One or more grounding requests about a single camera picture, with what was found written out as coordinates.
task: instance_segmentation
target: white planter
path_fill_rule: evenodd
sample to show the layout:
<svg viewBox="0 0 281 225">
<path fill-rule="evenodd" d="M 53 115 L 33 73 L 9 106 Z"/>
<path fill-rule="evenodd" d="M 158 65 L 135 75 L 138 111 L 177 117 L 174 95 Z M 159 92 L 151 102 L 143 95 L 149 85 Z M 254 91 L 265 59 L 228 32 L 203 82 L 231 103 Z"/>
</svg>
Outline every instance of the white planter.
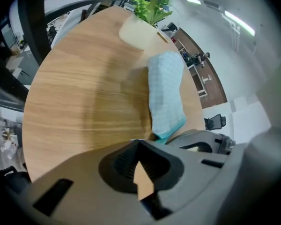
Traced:
<svg viewBox="0 0 281 225">
<path fill-rule="evenodd" d="M 132 14 L 123 23 L 118 35 L 123 42 L 138 49 L 145 50 L 149 47 L 156 33 L 156 28 Z"/>
</svg>

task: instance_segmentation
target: potted plant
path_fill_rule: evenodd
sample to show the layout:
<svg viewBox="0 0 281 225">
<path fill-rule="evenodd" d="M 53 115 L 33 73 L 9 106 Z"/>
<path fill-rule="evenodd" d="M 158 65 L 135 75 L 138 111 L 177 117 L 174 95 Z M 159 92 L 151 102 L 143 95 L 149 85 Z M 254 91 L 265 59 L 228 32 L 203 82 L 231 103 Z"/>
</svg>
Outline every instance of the potted plant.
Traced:
<svg viewBox="0 0 281 225">
<path fill-rule="evenodd" d="M 123 23 L 119 37 L 125 43 L 145 50 L 158 32 L 154 24 L 172 14 L 164 11 L 170 0 L 132 1 L 136 3 L 134 14 Z"/>
</svg>

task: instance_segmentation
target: light blue towel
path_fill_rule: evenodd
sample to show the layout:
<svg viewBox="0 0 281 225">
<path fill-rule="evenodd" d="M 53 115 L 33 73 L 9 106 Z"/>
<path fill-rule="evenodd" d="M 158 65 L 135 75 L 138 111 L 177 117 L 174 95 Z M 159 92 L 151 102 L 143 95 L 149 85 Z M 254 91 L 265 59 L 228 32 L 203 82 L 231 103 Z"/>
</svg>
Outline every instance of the light blue towel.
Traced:
<svg viewBox="0 0 281 225">
<path fill-rule="evenodd" d="M 152 131 L 159 137 L 156 142 L 166 143 L 185 124 L 179 91 L 183 67 L 176 52 L 166 51 L 148 60 L 149 108 Z"/>
</svg>

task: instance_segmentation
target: round table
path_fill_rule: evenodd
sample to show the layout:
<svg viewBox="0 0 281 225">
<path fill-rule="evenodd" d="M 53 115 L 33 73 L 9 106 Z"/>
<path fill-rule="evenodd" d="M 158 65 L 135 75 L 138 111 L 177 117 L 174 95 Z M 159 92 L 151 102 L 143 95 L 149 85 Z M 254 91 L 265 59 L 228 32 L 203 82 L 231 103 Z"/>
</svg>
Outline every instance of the round table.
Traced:
<svg viewBox="0 0 281 225">
<path fill-rule="evenodd" d="M 118 31 L 130 14 L 114 6 L 92 15 L 68 32 L 40 66 L 28 93 L 22 133 L 32 181 L 73 155 L 152 138 L 147 60 L 178 50 L 157 34 L 146 51 L 125 44 Z M 205 129 L 186 65 L 180 94 L 187 121 L 175 136 Z"/>
</svg>

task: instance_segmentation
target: black office chair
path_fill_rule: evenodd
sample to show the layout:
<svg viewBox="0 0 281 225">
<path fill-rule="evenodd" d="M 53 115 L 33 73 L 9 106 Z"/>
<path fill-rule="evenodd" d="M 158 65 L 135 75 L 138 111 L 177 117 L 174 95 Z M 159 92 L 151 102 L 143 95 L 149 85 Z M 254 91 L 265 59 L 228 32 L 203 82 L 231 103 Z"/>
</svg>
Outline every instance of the black office chair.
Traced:
<svg viewBox="0 0 281 225">
<path fill-rule="evenodd" d="M 221 129 L 226 126 L 226 117 L 222 117 L 220 114 L 214 116 L 213 118 L 204 119 L 206 130 L 216 130 Z"/>
<path fill-rule="evenodd" d="M 15 167 L 10 166 L 0 170 L 0 183 L 20 194 L 31 183 L 31 180 L 28 172 L 18 172 Z"/>
</svg>

